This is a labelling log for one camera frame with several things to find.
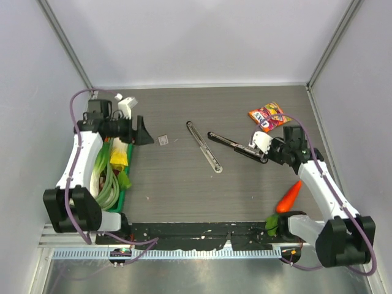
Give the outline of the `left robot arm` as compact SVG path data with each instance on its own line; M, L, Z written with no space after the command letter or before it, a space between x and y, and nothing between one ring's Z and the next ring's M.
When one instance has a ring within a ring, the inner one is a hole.
M73 147L60 180L53 189L43 193L43 203L57 233L78 233L91 243L89 233L109 231L116 244L129 240L130 228L121 223L120 213L111 213L99 205L91 189L94 164L106 139L119 139L128 145L154 142L141 115L132 120L134 97L116 95L118 118L113 117L112 102L91 99L80 120L73 119Z

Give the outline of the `red white staple box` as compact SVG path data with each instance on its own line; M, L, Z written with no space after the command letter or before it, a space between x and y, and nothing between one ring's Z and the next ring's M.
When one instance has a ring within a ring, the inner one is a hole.
M167 137L167 135L161 135L161 136L159 136L159 137L158 137L158 141L159 141L159 144L160 144L161 146L167 145L167 144L168 144L168 137Z

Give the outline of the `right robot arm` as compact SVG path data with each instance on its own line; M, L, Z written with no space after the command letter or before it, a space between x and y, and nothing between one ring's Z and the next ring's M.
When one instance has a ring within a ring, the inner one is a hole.
M285 214L285 221L276 227L279 239L289 242L299 237L309 243L325 268L377 264L375 222L370 216L362 216L345 198L302 127L285 127L282 138L257 131L251 145L268 160L292 167L322 212L322 224L305 213Z

